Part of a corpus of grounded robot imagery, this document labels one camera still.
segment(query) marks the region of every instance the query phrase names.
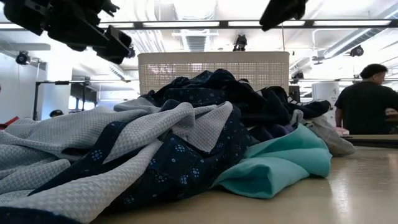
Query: red object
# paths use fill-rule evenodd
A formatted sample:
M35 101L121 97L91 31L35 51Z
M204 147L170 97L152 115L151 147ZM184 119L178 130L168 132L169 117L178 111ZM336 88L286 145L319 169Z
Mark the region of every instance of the red object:
M0 130L4 130L7 126L10 124L16 122L19 118L16 116L15 118L12 118L11 120L5 122L4 124L0 124Z

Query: light gray waffle fabric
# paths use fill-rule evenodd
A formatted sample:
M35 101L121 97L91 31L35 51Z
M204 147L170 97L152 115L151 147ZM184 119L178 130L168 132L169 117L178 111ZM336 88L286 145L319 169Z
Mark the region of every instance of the light gray waffle fabric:
M153 113L160 111L160 108L154 106L149 100L140 97L135 100L125 101L118 105L115 105L113 110L119 111L126 111L126 110L136 110L136 109L145 109L151 110Z
M333 156L347 156L355 152L355 147L339 137L333 126L327 121L325 116L304 120L303 112L295 110L291 120L291 124L302 123L308 129L314 132L320 139L324 140L329 148L330 154Z
M215 147L232 109L229 102L202 108L181 103L172 110L152 114L152 109L114 112L96 108L40 123L19 121L0 133L0 207L45 210L88 223L144 173L162 145L159 136L172 130L198 149L209 151ZM66 169L70 160L79 159L66 155L63 149L91 148L107 124L129 120L104 163L144 147L137 156L104 174L27 197Z

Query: table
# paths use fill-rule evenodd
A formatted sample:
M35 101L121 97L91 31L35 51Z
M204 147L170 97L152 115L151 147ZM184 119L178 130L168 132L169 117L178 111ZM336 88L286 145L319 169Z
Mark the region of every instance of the table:
M271 200L223 191L125 214L102 216L94 224L398 223L398 150L363 148L332 159L327 179L305 179Z

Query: person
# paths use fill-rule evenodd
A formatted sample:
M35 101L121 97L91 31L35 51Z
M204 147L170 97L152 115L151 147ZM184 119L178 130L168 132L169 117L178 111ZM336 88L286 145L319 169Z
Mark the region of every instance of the person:
M62 110L53 110L50 113L50 117L51 118L54 118L54 117L57 117L57 116L62 116L62 115L63 115Z
M389 134L386 109L398 110L398 94L382 86L388 69L368 65L361 72L363 81L345 88L336 101L336 126L350 134Z

